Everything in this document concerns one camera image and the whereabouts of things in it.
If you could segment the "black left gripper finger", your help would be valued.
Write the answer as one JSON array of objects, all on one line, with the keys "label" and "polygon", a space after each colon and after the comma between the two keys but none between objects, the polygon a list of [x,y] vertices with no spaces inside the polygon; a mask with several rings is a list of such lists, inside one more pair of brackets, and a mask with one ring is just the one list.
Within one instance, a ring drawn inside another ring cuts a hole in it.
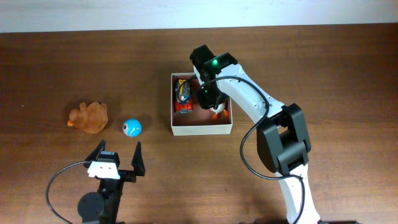
[{"label": "black left gripper finger", "polygon": [[105,145],[106,141],[101,140],[98,146],[95,148],[95,150],[89,154],[89,156],[85,159],[85,161],[86,162],[96,161],[101,152],[105,150]]},{"label": "black left gripper finger", "polygon": [[145,176],[146,168],[142,158],[142,146],[140,142],[138,142],[136,145],[131,165],[133,167],[133,171],[136,176],[142,176],[142,177]]}]

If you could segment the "pink white duck toy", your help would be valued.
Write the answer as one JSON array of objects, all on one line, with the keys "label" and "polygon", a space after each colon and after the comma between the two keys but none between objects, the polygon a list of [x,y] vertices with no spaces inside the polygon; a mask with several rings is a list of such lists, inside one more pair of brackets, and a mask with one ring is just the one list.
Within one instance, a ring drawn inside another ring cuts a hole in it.
[{"label": "pink white duck toy", "polygon": [[227,110],[227,104],[226,103],[221,103],[218,105],[217,108],[210,108],[210,110],[213,113],[212,119],[216,120],[220,118],[222,115],[225,117],[229,116],[229,112]]}]

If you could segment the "red grey toy truck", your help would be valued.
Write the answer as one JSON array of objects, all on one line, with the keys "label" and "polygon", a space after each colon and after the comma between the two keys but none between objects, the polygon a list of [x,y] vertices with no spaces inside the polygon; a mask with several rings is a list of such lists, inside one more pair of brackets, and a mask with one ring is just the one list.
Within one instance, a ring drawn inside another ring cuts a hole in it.
[{"label": "red grey toy truck", "polygon": [[187,80],[179,79],[176,83],[174,108],[177,114],[191,113],[193,111],[191,89]]}]

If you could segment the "brown plush toy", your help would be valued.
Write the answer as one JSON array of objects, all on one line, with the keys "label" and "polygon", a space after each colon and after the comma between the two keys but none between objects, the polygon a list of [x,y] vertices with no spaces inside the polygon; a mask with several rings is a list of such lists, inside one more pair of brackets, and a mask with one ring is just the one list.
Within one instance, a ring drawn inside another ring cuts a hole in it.
[{"label": "brown plush toy", "polygon": [[78,109],[72,109],[67,125],[89,134],[96,134],[108,123],[108,107],[105,103],[94,101],[87,105],[80,103]]}]

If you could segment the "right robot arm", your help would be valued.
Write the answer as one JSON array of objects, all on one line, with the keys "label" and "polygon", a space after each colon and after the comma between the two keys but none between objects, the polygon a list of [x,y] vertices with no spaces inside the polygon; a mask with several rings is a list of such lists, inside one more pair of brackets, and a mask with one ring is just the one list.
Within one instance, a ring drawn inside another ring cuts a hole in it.
[{"label": "right robot arm", "polygon": [[228,98],[251,118],[254,125],[240,143],[240,154],[252,133],[257,153],[278,181],[289,223],[321,223],[308,183],[308,154],[312,145],[302,109],[295,103],[284,105],[257,85],[229,53],[214,55],[202,45],[190,60],[200,87],[197,92],[203,109],[217,109]]}]

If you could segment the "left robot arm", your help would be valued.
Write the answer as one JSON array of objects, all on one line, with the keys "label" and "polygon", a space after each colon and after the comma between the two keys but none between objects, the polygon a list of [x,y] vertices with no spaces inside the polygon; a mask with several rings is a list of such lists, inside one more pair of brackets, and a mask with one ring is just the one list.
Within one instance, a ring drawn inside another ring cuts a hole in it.
[{"label": "left robot arm", "polygon": [[95,192],[84,194],[78,202],[77,210],[83,223],[116,223],[124,183],[135,183],[146,174],[140,142],[132,157],[133,169],[123,170],[119,165],[118,153],[107,151],[104,140],[85,159],[88,176],[98,179],[99,187]]}]

